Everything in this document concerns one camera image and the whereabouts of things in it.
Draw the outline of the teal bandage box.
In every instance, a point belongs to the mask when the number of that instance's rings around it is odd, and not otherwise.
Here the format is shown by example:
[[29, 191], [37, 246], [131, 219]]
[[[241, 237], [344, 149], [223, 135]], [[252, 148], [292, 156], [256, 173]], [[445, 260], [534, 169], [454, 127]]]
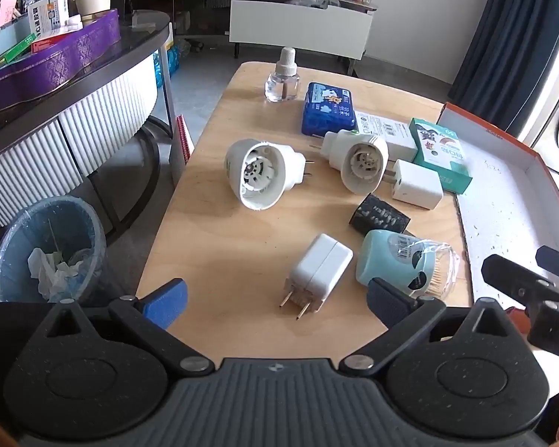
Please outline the teal bandage box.
[[410, 132], [417, 146], [414, 164], [437, 172], [443, 190], [463, 194], [473, 177], [457, 134], [419, 118], [411, 120]]

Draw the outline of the white paper cup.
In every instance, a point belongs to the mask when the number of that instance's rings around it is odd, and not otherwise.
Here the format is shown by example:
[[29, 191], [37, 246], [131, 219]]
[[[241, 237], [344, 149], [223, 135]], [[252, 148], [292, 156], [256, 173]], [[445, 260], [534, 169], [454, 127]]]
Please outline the white paper cup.
[[111, 0], [74, 0], [81, 16], [92, 15], [111, 9]]

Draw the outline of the black UGREEN charger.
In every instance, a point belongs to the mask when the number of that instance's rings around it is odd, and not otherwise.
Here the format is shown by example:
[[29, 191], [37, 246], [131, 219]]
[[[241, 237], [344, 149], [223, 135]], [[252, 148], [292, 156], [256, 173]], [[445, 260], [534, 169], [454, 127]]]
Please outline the black UGREEN charger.
[[374, 194], [368, 194], [362, 200], [349, 220], [349, 225], [362, 235], [372, 230], [403, 233], [409, 223], [407, 215]]

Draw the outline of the clear liquid refill bottle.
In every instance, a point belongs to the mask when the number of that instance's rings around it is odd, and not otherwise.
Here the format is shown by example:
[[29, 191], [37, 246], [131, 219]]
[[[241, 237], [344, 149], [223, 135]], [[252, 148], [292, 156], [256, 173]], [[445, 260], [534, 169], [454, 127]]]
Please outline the clear liquid refill bottle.
[[283, 47], [274, 71], [264, 85], [264, 96], [268, 102], [279, 103], [294, 100], [298, 94], [300, 76], [296, 63], [296, 50]]

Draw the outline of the white TV console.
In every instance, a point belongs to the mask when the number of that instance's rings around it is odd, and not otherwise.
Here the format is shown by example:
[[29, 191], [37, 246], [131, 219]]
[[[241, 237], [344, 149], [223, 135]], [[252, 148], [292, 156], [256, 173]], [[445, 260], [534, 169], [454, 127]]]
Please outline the white TV console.
[[325, 9], [292, 0], [132, 0], [137, 8], [159, 9], [173, 21], [178, 37], [225, 39], [238, 57], [244, 44], [295, 47], [329, 54], [348, 76], [366, 53], [376, 7], [340, 0]]

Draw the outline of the blue lined trash bin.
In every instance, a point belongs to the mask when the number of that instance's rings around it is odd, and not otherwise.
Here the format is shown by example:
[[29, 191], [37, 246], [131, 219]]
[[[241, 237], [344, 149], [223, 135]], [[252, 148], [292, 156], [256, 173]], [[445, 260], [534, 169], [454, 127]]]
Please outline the blue lined trash bin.
[[0, 244], [0, 302], [87, 303], [106, 255], [95, 209], [71, 196], [44, 199], [22, 211]]

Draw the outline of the orange white cardboard tray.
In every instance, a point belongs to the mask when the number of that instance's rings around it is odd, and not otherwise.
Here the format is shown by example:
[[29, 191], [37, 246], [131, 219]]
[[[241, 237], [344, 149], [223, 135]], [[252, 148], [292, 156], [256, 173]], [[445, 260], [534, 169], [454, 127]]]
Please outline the orange white cardboard tray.
[[536, 151], [487, 121], [452, 104], [437, 123], [457, 134], [473, 180], [457, 197], [464, 228], [473, 297], [496, 299], [508, 309], [521, 305], [489, 286], [483, 261], [498, 254], [539, 273], [542, 245], [559, 251], [559, 189]]

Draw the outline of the blue plastic bag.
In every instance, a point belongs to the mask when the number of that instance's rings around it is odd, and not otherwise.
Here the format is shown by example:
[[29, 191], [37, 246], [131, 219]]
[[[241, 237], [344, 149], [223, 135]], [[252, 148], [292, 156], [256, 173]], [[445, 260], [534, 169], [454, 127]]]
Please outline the blue plastic bag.
[[[180, 49], [174, 44], [166, 51], [168, 74], [172, 76], [180, 68]], [[160, 64], [159, 52], [155, 51], [153, 54], [153, 65], [155, 71], [156, 86], [161, 88], [163, 86], [163, 74]]]

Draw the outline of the dark blue curtain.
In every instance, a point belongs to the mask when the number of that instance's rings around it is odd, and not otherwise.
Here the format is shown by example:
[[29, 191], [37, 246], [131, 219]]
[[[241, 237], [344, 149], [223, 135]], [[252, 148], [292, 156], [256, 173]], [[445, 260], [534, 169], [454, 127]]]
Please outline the dark blue curtain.
[[488, 0], [448, 101], [517, 137], [559, 48], [559, 0]]

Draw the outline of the white square charger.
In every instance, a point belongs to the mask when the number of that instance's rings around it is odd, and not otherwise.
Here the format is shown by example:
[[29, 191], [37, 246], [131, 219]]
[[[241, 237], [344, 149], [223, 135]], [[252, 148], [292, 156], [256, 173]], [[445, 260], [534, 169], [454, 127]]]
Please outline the white square charger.
[[443, 198], [437, 172], [413, 162], [397, 159], [388, 164], [392, 178], [392, 197], [426, 210], [433, 210]]

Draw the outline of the blue floss pick box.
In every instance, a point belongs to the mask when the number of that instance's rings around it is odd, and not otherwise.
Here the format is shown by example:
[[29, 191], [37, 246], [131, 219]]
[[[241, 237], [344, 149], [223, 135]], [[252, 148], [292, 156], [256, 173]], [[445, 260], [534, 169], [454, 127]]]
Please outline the blue floss pick box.
[[311, 82], [305, 95], [301, 131], [324, 136], [328, 131], [355, 130], [356, 116], [349, 90]]

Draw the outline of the purple storage box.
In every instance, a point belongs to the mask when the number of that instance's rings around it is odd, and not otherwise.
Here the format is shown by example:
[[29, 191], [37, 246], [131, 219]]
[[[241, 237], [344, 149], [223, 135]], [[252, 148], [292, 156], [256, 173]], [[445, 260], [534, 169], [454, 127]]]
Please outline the purple storage box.
[[51, 47], [1, 68], [0, 112], [67, 84], [120, 39], [119, 14], [111, 9]]

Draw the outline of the light blue toothpick holder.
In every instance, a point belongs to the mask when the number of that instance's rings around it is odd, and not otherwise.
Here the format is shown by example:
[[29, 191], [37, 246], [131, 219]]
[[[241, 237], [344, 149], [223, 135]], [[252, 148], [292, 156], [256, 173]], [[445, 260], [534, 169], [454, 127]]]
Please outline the light blue toothpick holder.
[[359, 250], [355, 277], [362, 286], [382, 279], [409, 297], [444, 300], [457, 281], [459, 263], [448, 243], [372, 230]]

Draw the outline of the white folding-prong charger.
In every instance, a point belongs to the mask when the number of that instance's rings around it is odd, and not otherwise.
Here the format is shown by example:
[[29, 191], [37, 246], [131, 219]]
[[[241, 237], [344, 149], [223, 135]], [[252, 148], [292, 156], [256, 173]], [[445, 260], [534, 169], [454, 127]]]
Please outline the white folding-prong charger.
[[353, 251], [333, 237], [320, 233], [285, 278], [285, 296], [279, 306], [299, 307], [296, 320], [315, 314], [341, 280], [353, 259]]

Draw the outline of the white cardboard box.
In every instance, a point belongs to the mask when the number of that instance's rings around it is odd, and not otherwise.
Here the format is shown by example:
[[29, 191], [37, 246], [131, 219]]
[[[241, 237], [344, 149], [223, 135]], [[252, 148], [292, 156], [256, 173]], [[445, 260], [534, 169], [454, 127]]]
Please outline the white cardboard box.
[[359, 132], [381, 135], [385, 139], [391, 162], [413, 161], [418, 148], [408, 124], [361, 111], [355, 111], [355, 116]]

